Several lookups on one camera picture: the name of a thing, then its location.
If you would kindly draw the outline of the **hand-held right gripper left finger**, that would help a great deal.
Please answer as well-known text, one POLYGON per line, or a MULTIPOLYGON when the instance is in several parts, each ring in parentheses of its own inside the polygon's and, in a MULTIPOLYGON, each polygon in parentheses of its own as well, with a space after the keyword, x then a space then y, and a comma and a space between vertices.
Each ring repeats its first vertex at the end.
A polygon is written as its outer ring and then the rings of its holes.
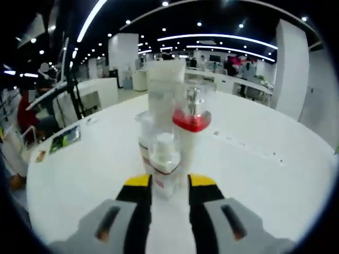
POLYGON ((145 253, 151 224, 152 176, 129 178, 115 199, 106 199, 80 219, 65 241, 50 244, 52 253, 145 253))

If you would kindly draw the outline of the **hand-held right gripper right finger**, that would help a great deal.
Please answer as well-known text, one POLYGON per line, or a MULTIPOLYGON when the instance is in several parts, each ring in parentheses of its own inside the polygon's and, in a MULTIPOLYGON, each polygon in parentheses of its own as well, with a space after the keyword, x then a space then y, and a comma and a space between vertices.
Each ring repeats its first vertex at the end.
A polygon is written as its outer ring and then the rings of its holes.
POLYGON ((189 174, 190 223, 197 253, 291 253, 295 243, 276 238, 262 219, 234 198, 226 198, 216 182, 189 174))

